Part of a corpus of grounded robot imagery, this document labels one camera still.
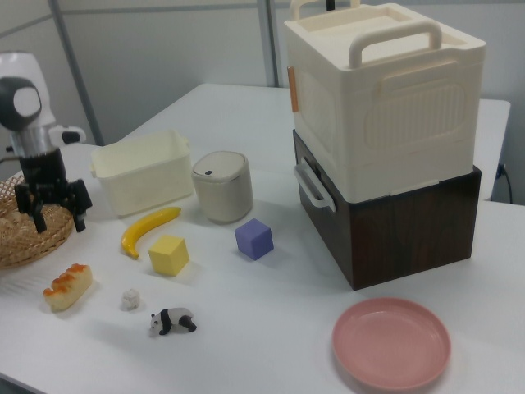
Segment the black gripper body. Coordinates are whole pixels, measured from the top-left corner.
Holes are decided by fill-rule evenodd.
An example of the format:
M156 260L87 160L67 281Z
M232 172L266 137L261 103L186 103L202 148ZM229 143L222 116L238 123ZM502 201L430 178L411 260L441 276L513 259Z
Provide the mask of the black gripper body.
M85 215L92 201L83 180L68 181L60 149L19 159L24 181L16 190L21 213L33 216L38 206L59 204L73 215Z

